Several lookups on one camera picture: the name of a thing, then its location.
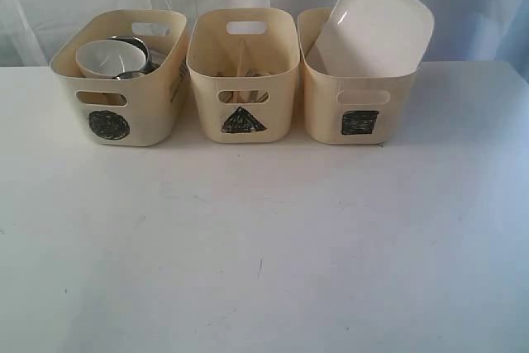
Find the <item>steel fork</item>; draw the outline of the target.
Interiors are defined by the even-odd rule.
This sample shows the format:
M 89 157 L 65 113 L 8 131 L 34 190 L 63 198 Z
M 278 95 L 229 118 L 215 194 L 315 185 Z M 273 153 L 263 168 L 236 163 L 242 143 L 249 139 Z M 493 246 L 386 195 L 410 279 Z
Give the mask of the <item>steel fork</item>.
M 272 75 L 273 73 L 271 72 L 261 71 L 254 68 L 249 68 L 244 74 L 245 77 L 268 77 Z

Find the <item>steel bowl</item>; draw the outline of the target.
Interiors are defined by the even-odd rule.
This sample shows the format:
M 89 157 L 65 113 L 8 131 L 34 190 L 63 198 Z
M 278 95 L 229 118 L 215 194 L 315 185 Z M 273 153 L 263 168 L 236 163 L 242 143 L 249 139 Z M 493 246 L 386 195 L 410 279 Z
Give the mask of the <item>steel bowl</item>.
M 111 36 L 110 40 L 122 41 L 139 48 L 145 56 L 145 65 L 141 71 L 148 74 L 155 71 L 160 65 L 153 62 L 152 53 L 146 43 L 135 36 Z

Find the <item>steel mug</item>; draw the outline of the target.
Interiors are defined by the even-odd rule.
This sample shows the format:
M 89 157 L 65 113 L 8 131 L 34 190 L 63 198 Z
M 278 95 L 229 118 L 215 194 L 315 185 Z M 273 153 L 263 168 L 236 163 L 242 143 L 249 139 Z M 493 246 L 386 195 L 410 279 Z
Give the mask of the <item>steel mug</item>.
M 143 76 L 145 76 L 145 72 L 140 71 L 140 70 L 135 70 L 135 71 L 122 72 L 122 73 L 114 76 L 113 79 L 115 79 L 115 80 L 128 80 L 128 79 L 137 79 L 137 78 L 140 78 L 140 77 L 143 77 Z

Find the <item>white square plate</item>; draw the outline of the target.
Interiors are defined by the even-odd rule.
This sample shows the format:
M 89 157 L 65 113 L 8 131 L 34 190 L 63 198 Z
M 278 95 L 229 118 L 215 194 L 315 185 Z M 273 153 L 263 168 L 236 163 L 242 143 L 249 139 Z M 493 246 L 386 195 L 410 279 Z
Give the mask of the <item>white square plate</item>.
M 336 77 L 409 75 L 422 61 L 434 25 L 419 0 L 338 0 L 306 60 Z

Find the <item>white round bowl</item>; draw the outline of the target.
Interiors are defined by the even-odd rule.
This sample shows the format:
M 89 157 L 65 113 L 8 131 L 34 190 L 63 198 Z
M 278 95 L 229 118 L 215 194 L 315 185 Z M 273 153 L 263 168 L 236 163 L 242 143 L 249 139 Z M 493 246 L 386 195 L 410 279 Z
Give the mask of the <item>white round bowl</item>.
M 145 52 L 125 41 L 98 40 L 81 45 L 75 60 L 83 76 L 113 79 L 124 72 L 139 71 L 147 63 Z

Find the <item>cream bin with square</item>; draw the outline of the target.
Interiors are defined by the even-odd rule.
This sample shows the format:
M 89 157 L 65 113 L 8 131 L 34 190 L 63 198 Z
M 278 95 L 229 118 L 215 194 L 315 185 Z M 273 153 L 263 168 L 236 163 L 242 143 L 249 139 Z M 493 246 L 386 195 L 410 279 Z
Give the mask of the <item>cream bin with square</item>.
M 329 8 L 315 8 L 298 15 L 305 128 L 314 140 L 325 144 L 384 143 L 398 127 L 417 73 L 364 79 L 314 69 L 307 55 L 330 14 Z

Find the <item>cream bin with triangle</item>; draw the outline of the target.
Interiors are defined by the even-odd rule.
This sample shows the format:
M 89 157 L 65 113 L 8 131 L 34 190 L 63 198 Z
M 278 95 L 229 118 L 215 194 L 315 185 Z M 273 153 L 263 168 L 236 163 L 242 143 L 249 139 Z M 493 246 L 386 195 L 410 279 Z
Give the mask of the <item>cream bin with triangle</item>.
M 244 72 L 237 77 L 241 38 Z M 201 15 L 187 66 L 204 134 L 223 144 L 282 139 L 291 126 L 299 65 L 298 33 L 288 12 L 234 8 Z M 273 75 L 245 77 L 249 68 Z

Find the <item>cream bin with circle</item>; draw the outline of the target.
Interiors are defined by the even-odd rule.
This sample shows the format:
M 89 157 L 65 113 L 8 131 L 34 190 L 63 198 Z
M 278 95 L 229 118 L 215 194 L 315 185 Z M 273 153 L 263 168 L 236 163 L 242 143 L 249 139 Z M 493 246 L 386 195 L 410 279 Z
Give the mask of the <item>cream bin with circle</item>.
M 75 56 L 91 41 L 133 37 L 136 23 L 166 25 L 165 35 L 139 35 L 149 49 L 164 55 L 160 66 L 143 76 L 116 80 L 83 76 Z M 94 17 L 52 58 L 60 82 L 84 134 L 102 145 L 150 146 L 167 138 L 189 91 L 186 66 L 187 17 L 167 10 L 116 10 Z

